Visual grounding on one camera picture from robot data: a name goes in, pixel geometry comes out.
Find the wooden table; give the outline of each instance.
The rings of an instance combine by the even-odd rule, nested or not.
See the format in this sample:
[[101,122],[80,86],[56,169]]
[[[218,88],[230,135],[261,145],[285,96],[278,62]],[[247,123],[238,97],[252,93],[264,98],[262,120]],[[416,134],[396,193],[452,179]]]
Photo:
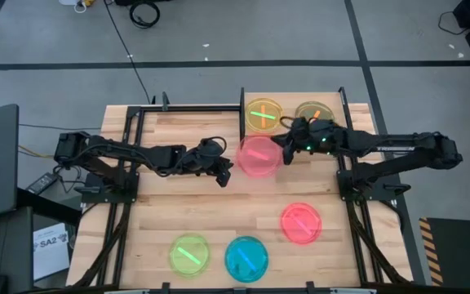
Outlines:
[[[345,125],[339,93],[246,93],[246,104],[260,97],[279,102],[284,115],[289,116],[293,116],[300,103],[318,100],[332,109],[337,123]],[[126,105],[107,107],[101,129],[103,137],[121,140],[126,108]],[[350,104],[349,108],[356,130],[375,132],[368,104]],[[222,136],[228,142],[224,156],[234,161],[238,126],[238,113],[234,112],[150,113],[144,120],[141,144],[146,147],[184,144],[192,148],[201,138]],[[246,134],[252,135],[252,130],[246,127]],[[363,160],[378,162],[381,157],[374,154]],[[121,288],[160,288],[163,282],[170,282],[172,288],[305,287],[306,281],[314,281],[316,287],[358,286],[348,215],[335,179],[337,169],[338,164],[330,155],[302,153],[270,178],[250,179],[235,166],[228,186],[220,188],[214,177],[160,178],[147,168],[140,168],[139,196],[131,209]],[[282,210],[298,202],[315,207],[323,221],[320,237],[306,246],[288,241],[279,225]],[[411,279],[397,215],[380,203],[369,205],[379,248],[402,276]],[[68,285],[81,278],[99,253],[108,213],[109,204],[100,204],[84,216]],[[207,270],[193,279],[175,274],[168,262],[171,244],[185,233],[202,235],[211,250]],[[234,280],[224,266],[226,247],[242,235],[258,238],[269,254],[268,271],[251,284]],[[368,279],[372,281],[369,254],[366,246],[362,247]],[[107,283],[112,280],[114,260],[112,252]]]

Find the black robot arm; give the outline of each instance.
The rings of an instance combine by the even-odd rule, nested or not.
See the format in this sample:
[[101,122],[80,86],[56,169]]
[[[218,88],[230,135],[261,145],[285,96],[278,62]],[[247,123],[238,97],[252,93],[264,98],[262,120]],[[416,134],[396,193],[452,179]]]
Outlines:
[[404,156],[381,163],[354,164],[347,186],[363,188],[383,176],[390,176],[420,167],[451,169],[462,161],[456,144],[439,132],[412,135],[371,135],[353,131],[331,120],[290,118],[290,131],[273,136],[283,148],[284,163],[290,164],[295,152],[324,153],[335,156],[364,157],[371,152],[398,152]]
[[200,144],[190,150],[184,145],[155,146],[145,148],[129,145],[114,140],[106,140],[101,136],[90,136],[84,131],[64,133],[60,135],[54,160],[60,167],[82,167],[100,177],[113,189],[128,189],[128,181],[122,179],[119,167],[110,167],[99,157],[121,159],[131,163],[145,165],[159,176],[207,174],[215,176],[217,183],[225,187],[228,183],[233,166],[229,159],[220,155],[225,147],[221,147],[214,139],[202,139]]

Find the yellow and black striped tape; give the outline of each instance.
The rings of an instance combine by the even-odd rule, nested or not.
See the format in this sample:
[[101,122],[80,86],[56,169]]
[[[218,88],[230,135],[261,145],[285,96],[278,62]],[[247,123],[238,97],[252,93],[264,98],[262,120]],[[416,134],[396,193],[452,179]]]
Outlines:
[[431,225],[429,225],[427,217],[422,217],[419,223],[420,230],[422,231],[425,255],[428,258],[429,271],[431,272],[432,285],[441,286],[444,280],[441,276],[440,265],[438,263],[437,248],[432,239]]

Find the red petri dish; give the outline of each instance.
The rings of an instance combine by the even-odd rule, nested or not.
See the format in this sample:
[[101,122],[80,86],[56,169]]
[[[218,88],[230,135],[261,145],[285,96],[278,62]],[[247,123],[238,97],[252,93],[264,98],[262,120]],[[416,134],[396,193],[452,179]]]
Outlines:
[[282,163],[282,148],[267,136],[248,136],[237,151],[238,166],[250,177],[275,174]]
[[308,204],[292,203],[282,212],[281,228],[291,242],[306,245],[317,240],[322,232],[322,219]]

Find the petri dish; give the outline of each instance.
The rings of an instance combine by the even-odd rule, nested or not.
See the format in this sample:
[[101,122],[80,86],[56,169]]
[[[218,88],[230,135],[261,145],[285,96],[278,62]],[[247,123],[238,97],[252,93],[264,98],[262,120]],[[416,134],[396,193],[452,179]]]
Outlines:
[[248,136],[241,141],[236,160],[249,177],[272,176],[282,163],[282,148],[267,136]]
[[296,118],[305,117],[306,119],[330,119],[335,120],[335,116],[329,107],[317,101],[308,101],[299,105],[295,111]]
[[320,236],[322,219],[315,208],[308,204],[292,203],[282,212],[281,228],[291,242],[306,245]]
[[198,234],[178,237],[170,249],[170,265],[173,271],[185,278],[197,277],[210,261],[207,241]]
[[234,279],[253,283],[262,278],[268,269],[268,252],[257,238],[242,236],[228,245],[224,263]]
[[246,106],[245,116],[253,131],[270,132],[280,125],[282,107],[274,100],[259,98]]

